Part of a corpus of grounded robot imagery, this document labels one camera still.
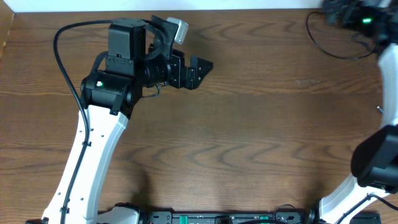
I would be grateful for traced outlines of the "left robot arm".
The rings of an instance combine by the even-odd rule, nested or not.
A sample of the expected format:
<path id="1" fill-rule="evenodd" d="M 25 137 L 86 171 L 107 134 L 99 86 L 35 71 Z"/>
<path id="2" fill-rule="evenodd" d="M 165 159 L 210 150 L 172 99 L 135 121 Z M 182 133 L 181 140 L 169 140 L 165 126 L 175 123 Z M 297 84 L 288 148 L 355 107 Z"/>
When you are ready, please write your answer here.
<path id="1" fill-rule="evenodd" d="M 57 191 L 39 223 L 147 223 L 144 211 L 119 203 L 99 213 L 104 179 L 114 148 L 145 88 L 162 85 L 194 90 L 212 70 L 205 59 L 185 64 L 182 44 L 188 24 L 170 17 L 108 21 L 108 49 L 96 57 L 90 74 L 72 94 L 78 127 Z"/>

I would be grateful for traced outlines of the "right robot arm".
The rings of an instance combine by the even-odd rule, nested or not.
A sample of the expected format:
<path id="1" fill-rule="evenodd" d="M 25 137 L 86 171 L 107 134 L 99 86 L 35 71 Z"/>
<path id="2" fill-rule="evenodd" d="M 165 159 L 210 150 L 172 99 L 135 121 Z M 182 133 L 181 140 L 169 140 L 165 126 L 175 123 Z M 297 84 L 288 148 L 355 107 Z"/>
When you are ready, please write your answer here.
<path id="1" fill-rule="evenodd" d="M 364 223 L 358 213 L 397 193 L 397 1 L 323 1 L 327 23 L 372 40 L 383 88 L 380 129 L 354 150 L 349 176 L 308 214 L 307 223 Z"/>

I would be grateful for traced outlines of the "cardboard box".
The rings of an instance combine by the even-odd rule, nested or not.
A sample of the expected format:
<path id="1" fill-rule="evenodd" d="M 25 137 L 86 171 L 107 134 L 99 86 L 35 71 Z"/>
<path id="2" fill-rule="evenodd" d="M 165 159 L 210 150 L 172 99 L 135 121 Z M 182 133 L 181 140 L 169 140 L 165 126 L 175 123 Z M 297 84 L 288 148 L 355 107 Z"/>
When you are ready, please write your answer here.
<path id="1" fill-rule="evenodd" d="M 2 57 L 14 20 L 14 12 L 3 0 L 0 10 L 0 57 Z"/>

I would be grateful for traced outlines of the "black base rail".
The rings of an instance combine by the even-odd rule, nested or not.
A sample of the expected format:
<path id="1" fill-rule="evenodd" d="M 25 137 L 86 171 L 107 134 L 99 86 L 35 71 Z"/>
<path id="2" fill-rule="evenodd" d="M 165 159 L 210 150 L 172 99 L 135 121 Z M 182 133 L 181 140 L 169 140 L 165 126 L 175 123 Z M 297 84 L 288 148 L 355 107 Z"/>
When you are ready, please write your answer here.
<path id="1" fill-rule="evenodd" d="M 146 224 L 217 224 L 217 223 L 243 223 L 261 220 L 269 223 L 277 220 L 283 223 L 315 223 L 314 218 L 309 218 L 305 210 L 282 209 L 266 213 L 177 213 L 177 212 L 147 212 L 146 218 L 140 218 L 139 223 Z"/>

